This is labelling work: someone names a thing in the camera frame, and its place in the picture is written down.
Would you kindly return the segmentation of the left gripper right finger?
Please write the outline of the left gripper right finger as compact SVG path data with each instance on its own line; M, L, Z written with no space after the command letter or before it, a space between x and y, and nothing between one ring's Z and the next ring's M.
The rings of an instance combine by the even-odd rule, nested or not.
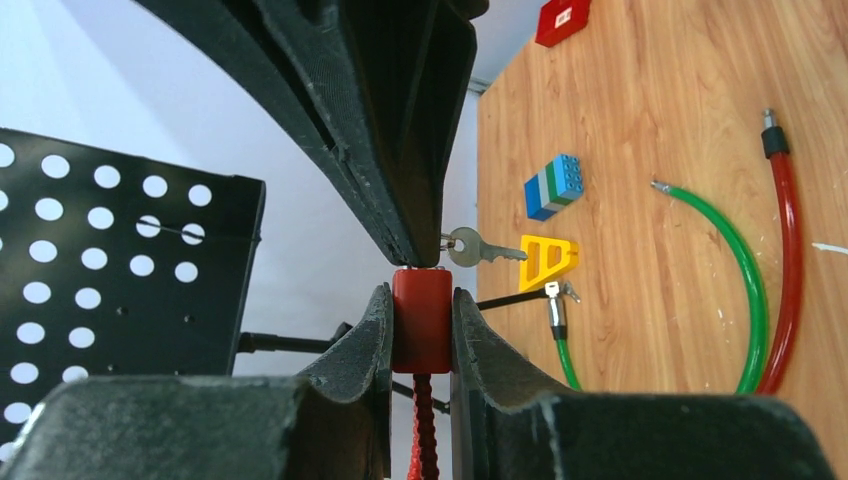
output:
M452 305L456 479L830 479L808 426L759 395L586 393Z

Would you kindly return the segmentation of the green cable lock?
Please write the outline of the green cable lock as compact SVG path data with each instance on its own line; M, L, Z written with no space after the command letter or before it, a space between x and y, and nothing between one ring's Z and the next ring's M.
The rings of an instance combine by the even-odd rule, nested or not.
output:
M555 341L579 391L751 394L768 300L754 253L719 210L652 182L578 211L580 301Z

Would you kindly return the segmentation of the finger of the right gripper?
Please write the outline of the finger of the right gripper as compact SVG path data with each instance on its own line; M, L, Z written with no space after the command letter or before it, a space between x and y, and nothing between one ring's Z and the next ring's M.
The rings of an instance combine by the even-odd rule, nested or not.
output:
M385 257L432 267L477 42L475 1L260 1L287 60L277 119Z
M411 264L411 246L394 235L368 192L375 178L354 165L272 37L258 1L140 1L243 88L313 161L387 260Z

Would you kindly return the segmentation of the red padlock with thin cable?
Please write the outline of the red padlock with thin cable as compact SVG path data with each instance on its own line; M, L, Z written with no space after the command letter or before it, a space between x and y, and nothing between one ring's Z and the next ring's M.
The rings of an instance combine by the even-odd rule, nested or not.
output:
M452 274L441 267L404 268L392 281L392 370L413 379L409 479L439 477L431 377L451 371Z

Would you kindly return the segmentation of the small key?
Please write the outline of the small key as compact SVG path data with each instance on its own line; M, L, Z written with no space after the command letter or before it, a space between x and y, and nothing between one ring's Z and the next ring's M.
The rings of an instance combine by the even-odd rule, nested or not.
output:
M463 268L476 267L481 261L493 263L498 258L517 261L528 259L523 250L487 243L471 227L458 227L450 233L443 233L441 240L441 249L448 253L454 264Z

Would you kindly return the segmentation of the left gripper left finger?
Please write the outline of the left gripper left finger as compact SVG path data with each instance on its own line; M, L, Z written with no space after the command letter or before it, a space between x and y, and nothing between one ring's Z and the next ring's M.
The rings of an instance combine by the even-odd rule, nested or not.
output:
M91 377L39 403L5 479L384 479L394 307L287 377Z

